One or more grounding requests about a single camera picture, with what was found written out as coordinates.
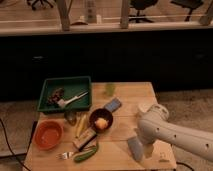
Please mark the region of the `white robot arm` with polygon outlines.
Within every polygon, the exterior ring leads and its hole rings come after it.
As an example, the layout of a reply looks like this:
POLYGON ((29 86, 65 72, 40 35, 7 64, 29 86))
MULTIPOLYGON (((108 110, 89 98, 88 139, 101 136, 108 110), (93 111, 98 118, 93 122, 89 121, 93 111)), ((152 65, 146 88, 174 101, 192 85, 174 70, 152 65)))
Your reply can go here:
POLYGON ((137 121, 138 137, 143 145, 157 139, 213 162, 213 133, 187 128, 168 122, 169 111, 153 104, 137 121))

